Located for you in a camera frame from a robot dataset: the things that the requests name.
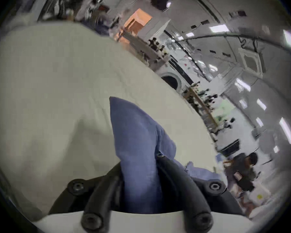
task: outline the appliance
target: appliance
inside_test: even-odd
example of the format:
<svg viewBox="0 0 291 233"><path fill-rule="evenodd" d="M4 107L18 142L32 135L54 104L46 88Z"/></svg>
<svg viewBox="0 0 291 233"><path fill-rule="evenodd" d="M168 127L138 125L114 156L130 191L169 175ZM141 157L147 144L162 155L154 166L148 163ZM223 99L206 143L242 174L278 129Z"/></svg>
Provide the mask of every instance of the appliance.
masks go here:
<svg viewBox="0 0 291 233"><path fill-rule="evenodd" d="M238 49L243 61L244 69L260 78L263 77L263 69L260 59L260 54L248 49Z"/></svg>

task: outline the black device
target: black device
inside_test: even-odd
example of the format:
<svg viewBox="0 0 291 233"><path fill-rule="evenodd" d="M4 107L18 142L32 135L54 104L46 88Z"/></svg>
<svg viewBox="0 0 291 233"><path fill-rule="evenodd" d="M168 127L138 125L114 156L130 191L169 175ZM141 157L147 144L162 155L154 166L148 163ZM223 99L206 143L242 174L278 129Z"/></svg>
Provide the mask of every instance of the black device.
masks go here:
<svg viewBox="0 0 291 233"><path fill-rule="evenodd" d="M151 4L158 10L164 11L167 9L168 0L151 0Z"/></svg>
<svg viewBox="0 0 291 233"><path fill-rule="evenodd" d="M206 233L213 225L211 212L244 215L238 202L217 179L191 178L165 156L156 164L163 192L163 212L184 212L187 232ZM120 163L105 176L69 182L49 214L84 211L81 224L87 232L108 232L110 212L125 212L124 181Z"/></svg>

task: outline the screw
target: screw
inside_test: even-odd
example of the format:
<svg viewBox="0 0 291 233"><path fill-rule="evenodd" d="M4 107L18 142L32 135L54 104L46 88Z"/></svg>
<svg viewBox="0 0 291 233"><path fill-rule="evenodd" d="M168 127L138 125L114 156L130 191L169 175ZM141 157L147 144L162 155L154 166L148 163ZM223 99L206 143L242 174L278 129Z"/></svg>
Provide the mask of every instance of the screw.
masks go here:
<svg viewBox="0 0 291 233"><path fill-rule="evenodd" d="M220 189L220 185L218 183L212 183L210 185L210 189L214 190L214 191L219 190Z"/></svg>
<svg viewBox="0 0 291 233"><path fill-rule="evenodd" d="M83 186L83 184L82 183L75 183L74 185L73 185L73 190L75 191L75 192L79 192L79 191L81 191L81 190L83 190L84 189L84 186Z"/></svg>

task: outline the blue towel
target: blue towel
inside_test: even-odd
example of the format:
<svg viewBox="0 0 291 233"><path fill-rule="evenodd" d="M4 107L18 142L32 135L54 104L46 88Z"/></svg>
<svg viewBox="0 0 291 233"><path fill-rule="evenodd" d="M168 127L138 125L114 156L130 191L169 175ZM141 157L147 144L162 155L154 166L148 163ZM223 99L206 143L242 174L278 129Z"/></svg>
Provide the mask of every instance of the blue towel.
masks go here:
<svg viewBox="0 0 291 233"><path fill-rule="evenodd" d="M162 190L155 156L161 153L182 167L174 160L175 143L156 121L133 103L110 97L110 115L115 152L121 160L124 177L126 211L160 213ZM186 167L186 171L193 177L205 180L217 175L196 168L193 163Z"/></svg>

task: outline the black hair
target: black hair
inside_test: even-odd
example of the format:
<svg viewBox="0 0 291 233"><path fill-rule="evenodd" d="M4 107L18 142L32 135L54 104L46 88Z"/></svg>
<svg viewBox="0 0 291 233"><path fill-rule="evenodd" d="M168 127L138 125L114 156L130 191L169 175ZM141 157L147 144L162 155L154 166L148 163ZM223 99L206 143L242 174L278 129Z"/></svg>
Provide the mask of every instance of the black hair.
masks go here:
<svg viewBox="0 0 291 233"><path fill-rule="evenodd" d="M249 157L251 165L255 165L258 162L258 155L256 152L249 154L247 157Z"/></svg>

